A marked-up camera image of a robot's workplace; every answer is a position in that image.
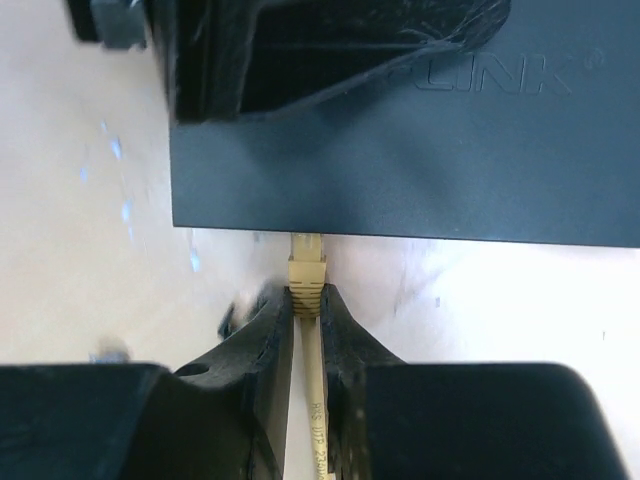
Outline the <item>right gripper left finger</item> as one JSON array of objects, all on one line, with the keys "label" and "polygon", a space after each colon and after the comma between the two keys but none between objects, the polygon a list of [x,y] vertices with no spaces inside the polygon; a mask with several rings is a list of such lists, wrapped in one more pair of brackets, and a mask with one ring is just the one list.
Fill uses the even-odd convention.
[{"label": "right gripper left finger", "polygon": [[279,479],[293,354],[289,291],[176,371],[151,363],[1,370],[5,479]]}]

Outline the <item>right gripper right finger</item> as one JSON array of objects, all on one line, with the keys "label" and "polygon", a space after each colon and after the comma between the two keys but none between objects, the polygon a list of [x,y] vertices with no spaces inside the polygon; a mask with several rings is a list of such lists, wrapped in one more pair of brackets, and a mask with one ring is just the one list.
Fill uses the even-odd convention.
[{"label": "right gripper right finger", "polygon": [[588,384],[553,363],[414,364],[321,296],[329,469],[340,479],[624,479]]}]

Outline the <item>small black network switch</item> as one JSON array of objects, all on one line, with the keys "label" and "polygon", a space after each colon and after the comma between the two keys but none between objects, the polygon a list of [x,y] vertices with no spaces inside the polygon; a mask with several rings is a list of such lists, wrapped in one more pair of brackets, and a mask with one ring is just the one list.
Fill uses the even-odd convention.
[{"label": "small black network switch", "polygon": [[635,248],[639,5],[516,1],[475,53],[174,127],[170,160],[180,227]]}]

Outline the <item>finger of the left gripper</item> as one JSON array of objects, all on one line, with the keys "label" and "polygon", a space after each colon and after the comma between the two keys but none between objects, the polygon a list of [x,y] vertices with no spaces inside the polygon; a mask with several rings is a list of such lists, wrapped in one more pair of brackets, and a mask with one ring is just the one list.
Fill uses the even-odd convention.
[{"label": "finger of the left gripper", "polygon": [[507,1],[153,1],[149,23],[175,123],[267,118],[422,56],[469,52]]},{"label": "finger of the left gripper", "polygon": [[65,0],[75,38],[109,50],[144,50],[146,10],[138,0]]}]

